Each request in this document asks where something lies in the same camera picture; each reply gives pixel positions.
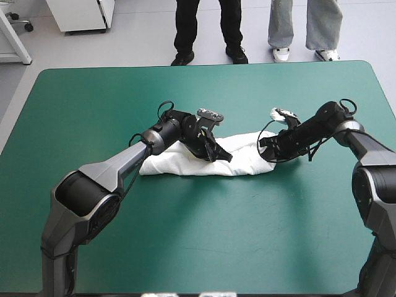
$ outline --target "white towel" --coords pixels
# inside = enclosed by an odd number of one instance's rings
[[[274,163],[263,160],[257,152],[256,142],[259,132],[239,134],[216,141],[231,153],[231,162],[217,160],[209,162],[196,158],[181,142],[177,141],[161,155],[150,156],[144,161],[140,175],[172,173],[176,175],[255,175],[272,171]],[[274,136],[264,131],[263,137]]]

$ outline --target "white cabinet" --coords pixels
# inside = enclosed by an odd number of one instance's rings
[[[46,0],[62,32],[111,27],[114,0]]]

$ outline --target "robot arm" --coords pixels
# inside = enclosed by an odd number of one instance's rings
[[[106,161],[81,166],[51,191],[51,211],[41,236],[43,297],[74,293],[78,247],[88,244],[116,216],[126,195],[124,179],[149,155],[159,155],[180,140],[197,158],[231,161],[232,155],[212,134],[223,116],[202,109],[198,115],[197,120],[174,110],[172,103],[155,125],[139,134],[138,143]]]
[[[352,191],[364,225],[376,237],[361,269],[358,287],[348,294],[394,297],[396,292],[396,153],[364,132],[354,112],[330,101],[302,124],[295,114],[278,110],[274,120],[285,121],[287,130],[263,138],[259,145],[267,161],[288,161],[310,154],[316,142],[333,137],[349,147],[358,159],[352,175]]]

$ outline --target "green table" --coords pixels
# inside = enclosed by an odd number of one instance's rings
[[[126,148],[162,101],[221,112],[215,135],[225,137],[260,130],[274,106],[304,121],[341,98],[357,102],[366,130],[396,147],[395,118],[362,61],[42,72],[0,156],[0,291],[41,290],[50,189]],[[259,176],[139,177],[116,219],[79,249],[77,292],[348,291],[372,243],[351,193],[355,163],[331,140],[312,163],[304,157]]]

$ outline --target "white sneaker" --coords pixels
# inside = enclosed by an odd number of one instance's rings
[[[289,60],[289,48],[274,48],[272,50],[272,58],[275,63],[283,63]]]
[[[332,49],[328,51],[315,51],[315,56],[317,56],[320,60],[325,62],[341,60],[340,56],[338,55],[338,51],[336,49]]]

